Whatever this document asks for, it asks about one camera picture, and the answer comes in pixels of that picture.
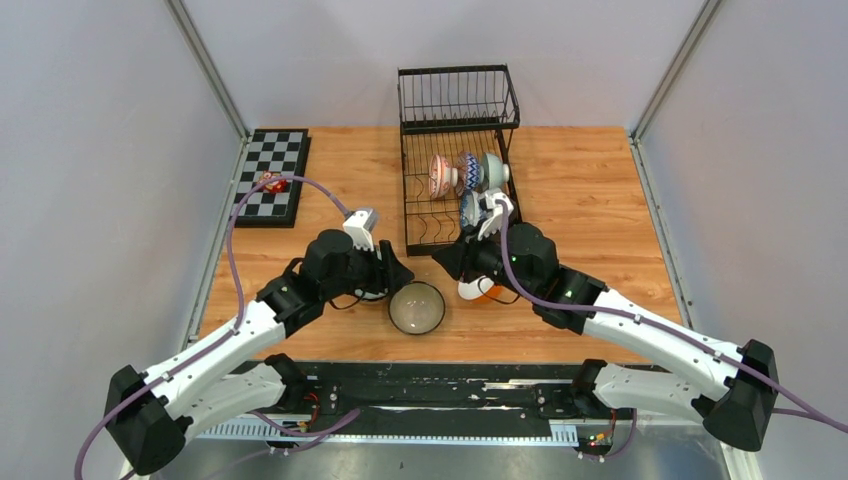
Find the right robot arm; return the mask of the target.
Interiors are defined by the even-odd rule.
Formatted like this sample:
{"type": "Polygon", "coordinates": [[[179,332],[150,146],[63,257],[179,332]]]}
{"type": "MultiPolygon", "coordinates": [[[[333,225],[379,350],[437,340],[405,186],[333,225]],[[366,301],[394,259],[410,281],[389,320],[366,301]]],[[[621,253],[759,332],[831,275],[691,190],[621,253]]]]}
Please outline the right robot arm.
{"type": "Polygon", "coordinates": [[[703,336],[638,306],[604,282],[560,263],[553,240],[530,223],[479,238],[466,228],[433,260],[454,280],[492,280],[533,305],[545,323],[622,346],[660,366],[638,372],[586,360],[571,390],[584,417],[607,408],[664,413],[698,421],[721,442],[758,452],[775,407],[774,350],[703,336]]]}

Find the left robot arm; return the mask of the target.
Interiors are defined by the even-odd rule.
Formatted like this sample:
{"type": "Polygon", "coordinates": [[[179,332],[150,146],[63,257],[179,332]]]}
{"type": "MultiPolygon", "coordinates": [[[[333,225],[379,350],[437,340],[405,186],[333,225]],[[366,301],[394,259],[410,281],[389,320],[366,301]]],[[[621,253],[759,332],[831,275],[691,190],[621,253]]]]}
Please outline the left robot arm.
{"type": "Polygon", "coordinates": [[[359,248],[349,234],[324,230],[224,326],[142,371],[131,365],[116,371],[105,428],[134,473],[146,476],[233,417],[271,406],[296,412],[307,389],[288,357],[271,357],[243,374],[234,369],[318,319],[336,298],[391,296],[413,279],[389,241],[359,248]]]}

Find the black beige bowl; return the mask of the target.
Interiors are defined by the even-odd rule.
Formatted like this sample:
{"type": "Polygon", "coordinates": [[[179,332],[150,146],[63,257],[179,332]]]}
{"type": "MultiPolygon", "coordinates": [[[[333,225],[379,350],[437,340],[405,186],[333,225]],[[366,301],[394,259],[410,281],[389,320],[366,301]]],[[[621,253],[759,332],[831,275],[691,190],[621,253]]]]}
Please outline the black beige bowl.
{"type": "Polygon", "coordinates": [[[425,335],[440,326],[446,314],[442,293],[433,285],[413,281],[390,299],[388,315],[391,323],[407,335],[425,335]]]}

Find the orange floral pattern bowl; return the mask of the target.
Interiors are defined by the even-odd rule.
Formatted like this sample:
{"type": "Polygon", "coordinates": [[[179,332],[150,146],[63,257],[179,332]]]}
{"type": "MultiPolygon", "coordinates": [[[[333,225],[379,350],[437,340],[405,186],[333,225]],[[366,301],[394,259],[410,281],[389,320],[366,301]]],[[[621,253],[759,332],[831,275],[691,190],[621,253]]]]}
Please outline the orange floral pattern bowl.
{"type": "Polygon", "coordinates": [[[429,192],[431,199],[444,197],[455,188],[459,179],[458,170],[444,156],[435,154],[429,164],[429,192]]]}

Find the teal dashed pattern bowl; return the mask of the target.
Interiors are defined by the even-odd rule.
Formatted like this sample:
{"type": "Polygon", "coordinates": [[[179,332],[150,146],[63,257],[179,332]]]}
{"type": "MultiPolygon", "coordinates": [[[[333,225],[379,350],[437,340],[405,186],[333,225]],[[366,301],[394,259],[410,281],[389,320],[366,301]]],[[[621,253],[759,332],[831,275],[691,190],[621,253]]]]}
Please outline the teal dashed pattern bowl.
{"type": "Polygon", "coordinates": [[[511,178],[510,166],[494,153],[485,152],[480,164],[483,167],[483,190],[500,189],[511,178]]]}

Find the white blue striped bowl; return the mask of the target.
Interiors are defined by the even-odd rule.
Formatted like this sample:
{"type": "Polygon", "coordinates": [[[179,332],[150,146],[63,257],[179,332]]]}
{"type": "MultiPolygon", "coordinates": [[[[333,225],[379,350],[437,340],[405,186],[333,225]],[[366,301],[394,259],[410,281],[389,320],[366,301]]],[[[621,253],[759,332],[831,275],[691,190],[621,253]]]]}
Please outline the white blue striped bowl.
{"type": "Polygon", "coordinates": [[[478,229],[486,219],[485,196],[477,191],[466,191],[459,205],[460,226],[462,229],[478,229]]]}

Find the orange geometric pattern bowl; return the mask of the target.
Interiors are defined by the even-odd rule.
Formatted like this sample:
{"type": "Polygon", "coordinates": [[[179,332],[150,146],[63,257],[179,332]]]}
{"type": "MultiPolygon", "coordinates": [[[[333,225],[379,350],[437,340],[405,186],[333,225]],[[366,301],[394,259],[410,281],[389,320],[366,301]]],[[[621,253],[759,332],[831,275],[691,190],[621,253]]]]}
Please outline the orange geometric pattern bowl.
{"type": "Polygon", "coordinates": [[[458,196],[463,196],[467,191],[474,191],[484,179],[481,163],[471,152],[462,152],[459,155],[456,170],[455,191],[458,196]]]}

